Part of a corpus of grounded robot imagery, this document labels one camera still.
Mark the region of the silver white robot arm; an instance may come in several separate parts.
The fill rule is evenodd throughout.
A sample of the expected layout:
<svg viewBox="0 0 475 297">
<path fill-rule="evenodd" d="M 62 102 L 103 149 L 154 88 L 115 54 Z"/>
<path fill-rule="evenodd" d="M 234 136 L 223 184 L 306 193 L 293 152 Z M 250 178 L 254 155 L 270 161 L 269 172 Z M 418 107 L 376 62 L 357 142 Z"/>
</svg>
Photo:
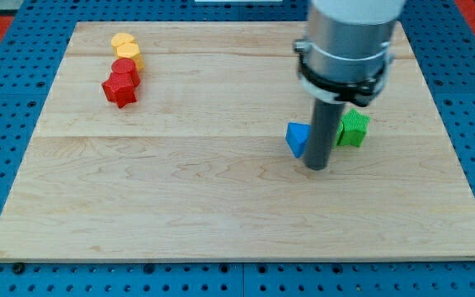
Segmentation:
<svg viewBox="0 0 475 297">
<path fill-rule="evenodd" d="M 329 104 L 367 106 L 384 89 L 404 0 L 311 0 L 294 42 L 303 89 Z"/>
</svg>

